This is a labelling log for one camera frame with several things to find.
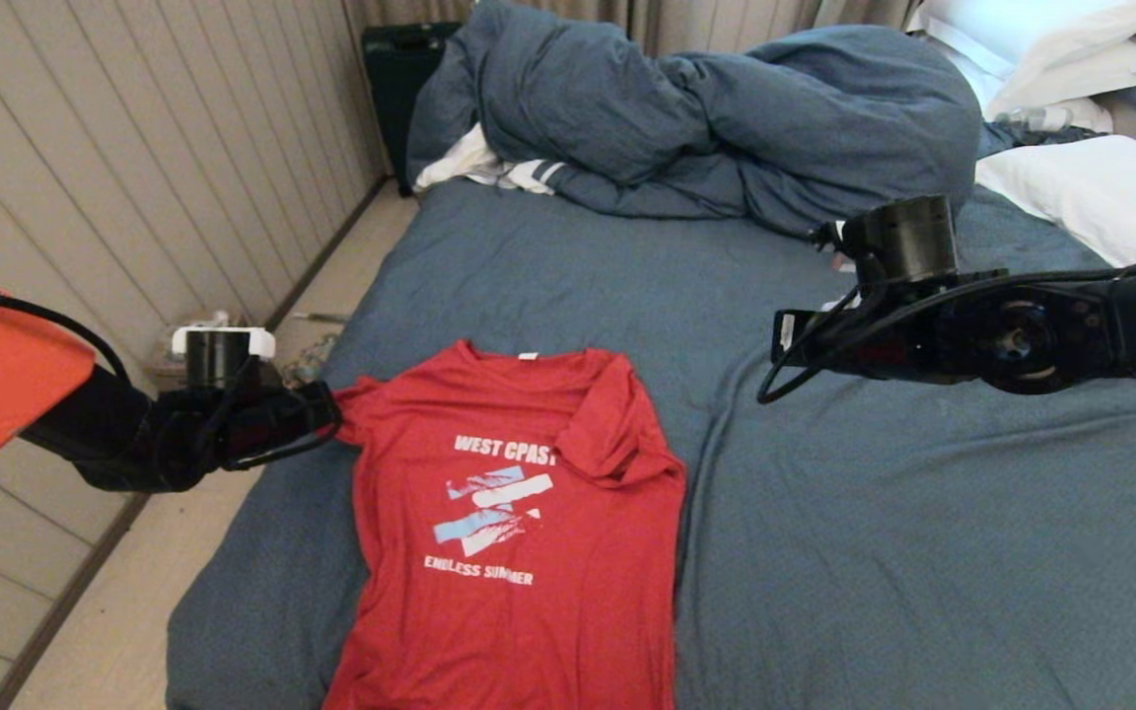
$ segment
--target red t-shirt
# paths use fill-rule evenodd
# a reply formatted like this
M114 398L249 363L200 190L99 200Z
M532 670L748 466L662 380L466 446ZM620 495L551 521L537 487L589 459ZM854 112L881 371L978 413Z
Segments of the red t-shirt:
M370 579L325 710L673 707L685 467L625 356L460 341L337 401Z

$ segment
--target pillow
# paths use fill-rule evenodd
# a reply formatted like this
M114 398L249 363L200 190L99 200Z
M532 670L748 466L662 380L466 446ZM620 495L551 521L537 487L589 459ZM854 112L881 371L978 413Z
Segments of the pillow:
M1005 85L1005 82L979 68L978 64L962 56L953 47L945 44L943 41L935 40L934 36L920 35L920 40L927 41L928 44L944 55L946 59L950 59L950 62L963 75L967 84L970 84L970 89L976 94L976 99L979 100L979 108L982 109L984 120L993 120L993 118L997 117L997 114L1009 112L1013 108L1034 107L1031 103L1014 103L1006 99L1000 99L1002 86ZM1080 59L1076 64L1095 62L1095 60L1099 60L1099 57ZM1069 99L1056 103L1042 103L1037 105L1037 107L1067 108L1068 111L1072 112L1074 126L1087 127L1087 130L1099 131L1099 133L1110 133L1114 127L1110 111L1106 108L1100 107L1092 99L1085 98L1085 95L1081 95L1079 99Z
M1047 69L1093 57L1133 36L1136 0L928 0L908 28L953 47L1017 93ZM1033 100L1044 105L1071 98L1042 93Z
M1136 140L1005 150L977 162L976 182L1067 228L1109 265L1136 265Z
M987 109L996 116L1011 108L1045 107L1128 86L1136 86L1136 37L1120 41L1096 55L1051 67L1033 81L1024 82L1016 73Z

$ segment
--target crumpled duvet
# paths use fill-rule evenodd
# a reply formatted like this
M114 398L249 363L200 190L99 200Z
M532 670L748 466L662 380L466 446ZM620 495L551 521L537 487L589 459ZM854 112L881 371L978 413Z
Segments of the crumpled duvet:
M892 28L651 59L617 26L482 0L419 93L410 175L477 123L503 161L562 161L545 184L592 210L805 235L918 194L957 210L982 117L945 58Z

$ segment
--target curtain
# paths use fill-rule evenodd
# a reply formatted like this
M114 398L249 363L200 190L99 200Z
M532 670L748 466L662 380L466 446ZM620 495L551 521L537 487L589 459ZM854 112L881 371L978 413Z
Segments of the curtain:
M648 0L518 0L562 18L608 22L627 27L633 3ZM360 15L360 26L402 26L414 23L463 22L475 0L348 0Z
M762 41L817 26L902 28L919 0L635 0L644 5L632 36L649 55L744 52Z
M625 28L648 55L744 52L834 24L902 27L919 0L518 0L563 18ZM344 0L357 26L461 22L474 0Z

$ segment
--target floor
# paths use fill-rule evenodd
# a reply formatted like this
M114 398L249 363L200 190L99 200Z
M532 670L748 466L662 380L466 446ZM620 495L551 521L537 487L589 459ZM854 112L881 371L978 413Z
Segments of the floor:
M391 183L327 260L293 311L351 314L415 217ZM275 332L287 362L340 325L289 318ZM12 702L12 710L157 710L166 688L166 624L260 471L209 475L149 500Z

